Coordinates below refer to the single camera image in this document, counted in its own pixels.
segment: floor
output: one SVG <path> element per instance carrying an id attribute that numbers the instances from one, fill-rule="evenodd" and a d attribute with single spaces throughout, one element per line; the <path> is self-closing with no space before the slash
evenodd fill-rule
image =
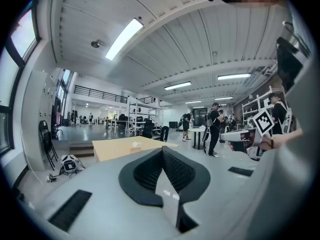
<path id="1" fill-rule="evenodd" d="M 63 137 L 64 140 L 68 141 L 78 141 L 82 138 L 83 140 L 105 140 L 111 139 L 111 136 L 117 136 L 118 138 L 122 138 L 121 131 L 116 134 L 112 133 L 113 130 L 105 130 L 100 126 L 89 126 L 89 125 L 77 125 L 80 126 L 78 129 L 75 127 L 65 127 L 63 129 Z M 195 155 L 205 156 L 203 149 L 197 150 L 192 146 L 194 145 L 194 135 L 190 134 L 189 137 L 192 140 L 187 140 L 185 142 L 182 141 L 182 132 L 177 132 L 174 129 L 169 131 L 168 142 L 179 145 L 179 149 L 181 151 L 189 151 L 194 152 Z M 66 143 L 67 141 L 56 141 L 55 143 Z M 69 148 L 63 148 L 63 145 L 59 145 L 59 149 L 56 149 L 57 155 L 60 158 L 62 155 L 67 155 L 69 153 Z M 218 153 L 217 156 L 225 157 L 229 151 L 229 147 L 227 143 L 217 143 L 215 151 Z M 88 168 L 96 163 L 94 157 L 84 157 L 80 158 L 83 165 Z M 49 167 L 47 167 L 46 171 L 36 171 L 32 172 L 28 170 L 26 175 L 23 177 L 19 190 L 25 196 L 25 202 L 29 204 L 31 208 L 37 207 L 37 204 L 41 202 L 47 195 L 50 194 L 51 191 L 55 190 L 57 187 L 61 186 L 63 183 L 68 181 L 70 178 L 67 175 L 60 175 L 57 177 L 55 182 L 47 183 L 46 177 L 49 174 L 58 174 L 58 170 L 52 171 Z M 178 212 L 178 203 L 179 203 L 179 195 L 171 185 L 168 177 L 162 171 L 156 186 L 155 193 L 162 197 L 163 199 L 163 212 L 167 219 L 173 224 L 176 224 L 177 212 Z"/>

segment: fluorescent light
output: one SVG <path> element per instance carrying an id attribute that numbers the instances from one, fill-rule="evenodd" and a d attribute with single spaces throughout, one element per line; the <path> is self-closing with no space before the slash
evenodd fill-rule
<path id="1" fill-rule="evenodd" d="M 172 89 L 175 89 L 175 88 L 180 88 L 180 87 L 190 86 L 190 85 L 191 85 L 191 82 L 188 81 L 188 82 L 178 83 L 178 84 L 175 84 L 175 85 L 170 85 L 170 86 L 164 87 L 164 89 L 168 91 L 168 90 L 172 90 Z"/>
<path id="2" fill-rule="evenodd" d="M 199 103 L 199 102 L 201 102 L 201 100 L 199 100 L 199 101 L 189 101 L 189 102 L 186 102 L 185 104 L 190 104 L 190 103 Z"/>
<path id="3" fill-rule="evenodd" d="M 218 80 L 227 80 L 227 79 L 235 79 L 235 78 L 249 78 L 251 76 L 250 73 L 245 74 L 227 74 L 227 75 L 219 75 Z"/>
<path id="4" fill-rule="evenodd" d="M 234 97 L 224 97 L 224 98 L 215 98 L 216 101 L 220 101 L 220 100 L 231 100 Z"/>
<path id="5" fill-rule="evenodd" d="M 106 58 L 112 61 L 125 44 L 137 33 L 144 25 L 135 18 L 124 28 L 120 35 L 116 38 L 113 45 L 106 54 Z"/>

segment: ceiling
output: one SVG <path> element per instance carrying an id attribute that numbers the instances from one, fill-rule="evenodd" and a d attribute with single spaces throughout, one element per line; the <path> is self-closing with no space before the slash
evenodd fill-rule
<path id="1" fill-rule="evenodd" d="M 85 100 L 80 100 L 80 99 L 72 99 L 72 104 L 76 106 L 86 106 L 88 104 L 88 108 L 95 108 L 95 109 L 111 109 L 111 110 L 126 110 L 127 108 L 125 106 L 114 106 L 114 105 L 107 105 L 107 104 L 102 104 L 102 103 L 96 103 L 96 102 L 91 102 L 91 101 L 85 101 Z"/>
<path id="2" fill-rule="evenodd" d="M 233 96 L 236 103 L 270 77 L 275 41 L 290 39 L 277 5 L 239 8 L 220 0 L 53 0 L 52 41 L 58 62 L 172 104 Z M 141 17 L 141 29 L 117 57 L 105 58 L 125 26 Z M 102 40 L 106 46 L 93 48 Z M 219 75 L 252 73 L 247 79 Z M 176 90 L 164 87 L 191 81 Z"/>

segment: railing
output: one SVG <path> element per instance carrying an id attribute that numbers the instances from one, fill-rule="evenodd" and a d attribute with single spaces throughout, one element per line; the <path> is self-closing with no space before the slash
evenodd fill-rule
<path id="1" fill-rule="evenodd" d="M 76 85 L 74 88 L 74 94 L 85 95 L 89 97 L 99 98 L 108 101 L 127 103 L 127 98 L 124 96 L 116 95 L 101 90 L 90 89 L 87 87 Z"/>
<path id="2" fill-rule="evenodd" d="M 138 101 L 140 101 L 144 104 L 149 104 L 149 103 L 155 103 L 156 98 L 149 96 L 149 97 L 145 97 L 145 98 L 139 98 Z"/>

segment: black rubber pad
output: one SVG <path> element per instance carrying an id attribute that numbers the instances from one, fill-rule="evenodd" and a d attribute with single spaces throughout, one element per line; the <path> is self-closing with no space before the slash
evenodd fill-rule
<path id="1" fill-rule="evenodd" d="M 78 190 L 56 211 L 49 222 L 63 231 L 68 231 L 91 195 L 90 192 Z"/>
<path id="2" fill-rule="evenodd" d="M 235 173 L 235 174 L 248 176 L 248 177 L 250 177 L 251 174 L 254 172 L 253 170 L 242 169 L 242 168 L 238 168 L 238 167 L 231 167 L 228 171 L 232 172 L 232 173 Z"/>

